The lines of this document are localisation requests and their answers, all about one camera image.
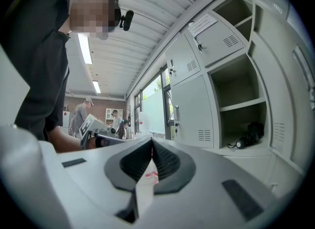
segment gray cap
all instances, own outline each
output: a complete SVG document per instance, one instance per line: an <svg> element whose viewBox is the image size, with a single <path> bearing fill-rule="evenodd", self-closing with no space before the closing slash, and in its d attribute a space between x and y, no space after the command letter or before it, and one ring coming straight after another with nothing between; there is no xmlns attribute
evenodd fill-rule
<svg viewBox="0 0 315 229"><path fill-rule="evenodd" d="M91 105L94 105L91 98L85 98L84 101L87 103L91 103Z"/></svg>

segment ceiling light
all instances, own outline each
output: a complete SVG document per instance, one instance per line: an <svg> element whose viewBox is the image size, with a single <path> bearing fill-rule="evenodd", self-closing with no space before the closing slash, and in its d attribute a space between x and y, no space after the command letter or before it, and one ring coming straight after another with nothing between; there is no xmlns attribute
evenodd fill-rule
<svg viewBox="0 0 315 229"><path fill-rule="evenodd" d="M86 34L78 34L78 36L84 62L88 65L91 65L92 58L90 53L89 38Z"/></svg>
<svg viewBox="0 0 315 229"><path fill-rule="evenodd" d="M93 85L94 85L94 88L95 88L95 90L96 90L96 93L100 93L98 81L94 81L94 80L93 80Z"/></svg>

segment person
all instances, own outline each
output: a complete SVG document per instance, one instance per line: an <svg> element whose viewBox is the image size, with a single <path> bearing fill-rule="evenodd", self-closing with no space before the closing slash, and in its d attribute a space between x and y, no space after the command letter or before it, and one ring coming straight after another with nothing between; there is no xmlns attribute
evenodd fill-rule
<svg viewBox="0 0 315 229"><path fill-rule="evenodd" d="M82 104L75 107L73 116L70 123L70 131L73 131L73 136L81 138L80 127L87 118L87 109L89 109L93 104L91 98L86 98Z"/></svg>
<svg viewBox="0 0 315 229"><path fill-rule="evenodd" d="M116 129L117 127L119 127L119 124L121 122L121 117L118 116L118 111L117 110L113 110L113 123L112 125L110 125L112 128Z"/></svg>
<svg viewBox="0 0 315 229"><path fill-rule="evenodd" d="M127 137L127 121L122 120L119 124L119 126L116 128L116 134L118 135L118 138L121 140L126 140Z"/></svg>
<svg viewBox="0 0 315 229"><path fill-rule="evenodd" d="M121 19L118 0L15 0L7 10L0 43L30 86L15 124L58 152L80 150L80 139L61 131L69 76L69 33L108 35ZM89 141L95 148L95 138Z"/></svg>

